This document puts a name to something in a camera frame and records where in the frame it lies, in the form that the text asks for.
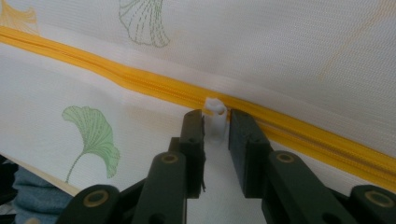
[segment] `zipper teeth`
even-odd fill
[[[289,116],[219,92],[205,90],[169,77],[127,67],[81,49],[75,49],[6,27],[0,27],[0,42],[91,70],[126,89],[138,91],[175,104],[201,108],[206,96],[218,97],[227,107],[245,110],[255,117],[262,130],[270,131],[276,136],[282,136],[289,141],[303,143],[309,149],[315,150],[316,153],[332,157],[346,165],[369,173],[375,178],[361,172],[358,172],[359,174],[357,172],[350,173],[363,178],[367,177],[366,179],[376,184],[396,190],[394,186],[396,183],[395,159]],[[332,139],[343,144],[338,143],[337,146],[337,144],[332,143]],[[331,165],[340,167],[339,164],[335,163]]]
[[[359,169],[362,169],[365,172],[368,172],[372,175],[378,175],[382,178],[389,178],[390,176],[396,175],[396,172],[388,169],[388,167],[383,165],[382,163],[372,162],[369,158],[364,158],[363,156],[357,153],[353,153],[353,152],[347,153],[347,151],[345,150],[340,150],[337,149],[337,147],[329,146],[326,143],[315,141],[315,139],[302,138],[299,134],[286,132],[285,130],[280,130],[275,125],[272,125],[265,121],[259,121],[259,126],[263,131],[268,131],[268,129],[271,129],[271,132],[278,134],[285,134],[288,136],[288,138],[293,139],[294,141],[304,142],[305,144],[308,144],[311,147],[320,147],[322,149],[325,149],[322,150],[322,152],[323,154],[326,154],[326,156],[331,156],[336,160],[343,160],[344,162],[350,163],[351,165]],[[396,184],[396,181],[394,179],[390,179],[389,181]]]

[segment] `circular hole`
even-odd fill
[[[149,224],[163,224],[165,223],[165,216],[161,213],[151,215],[148,220]]]
[[[338,218],[337,216],[330,214],[330,213],[325,213],[322,216],[323,221],[328,223],[328,224],[341,224],[341,220],[340,218]]]
[[[286,162],[286,163],[294,162],[294,158],[293,158],[291,155],[286,154],[286,153],[278,154],[278,155],[276,156],[276,158],[277,158],[279,161]]]
[[[167,155],[164,155],[161,158],[161,160],[164,163],[174,163],[174,162],[176,162],[178,160],[178,157],[176,155],[173,155],[173,154],[167,154]]]
[[[390,208],[395,205],[395,202],[390,197],[376,190],[369,190],[364,193],[364,196],[370,202],[381,207]]]
[[[96,207],[105,203],[108,199],[108,193],[104,189],[99,189],[91,192],[84,198],[84,205],[86,207]]]

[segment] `yellow zipper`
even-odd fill
[[[251,114],[272,140],[331,166],[396,191],[396,159],[260,105],[170,77],[112,62],[87,51],[0,26],[0,42],[85,68],[125,89],[174,104],[202,108],[206,97]]]

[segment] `metal screw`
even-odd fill
[[[292,157],[291,155],[286,154],[286,153],[277,154],[277,155],[276,155],[276,158],[277,158],[279,161],[282,161],[282,162],[285,162],[285,163],[294,162],[294,157]]]
[[[390,197],[376,190],[369,190],[364,193],[364,196],[371,203],[374,203],[381,207],[391,208],[395,205],[395,202]]]
[[[163,161],[163,163],[168,163],[168,164],[175,163],[178,161],[178,156],[174,155],[174,154],[166,154],[166,155],[163,155],[161,160]]]
[[[108,193],[104,189],[99,189],[91,192],[84,198],[84,205],[86,207],[97,207],[108,200]]]

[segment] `green ginkgo leaf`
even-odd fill
[[[107,178],[113,177],[117,172],[120,152],[114,147],[113,131],[102,112],[87,106],[80,108],[73,105],[64,110],[62,117],[64,117],[64,120],[76,124],[84,144],[84,148],[74,161],[65,182],[67,183],[69,181],[70,175],[78,160],[88,153],[102,158],[106,164]]]
[[[120,21],[139,45],[163,48],[169,38],[163,29],[163,0],[120,0]]]

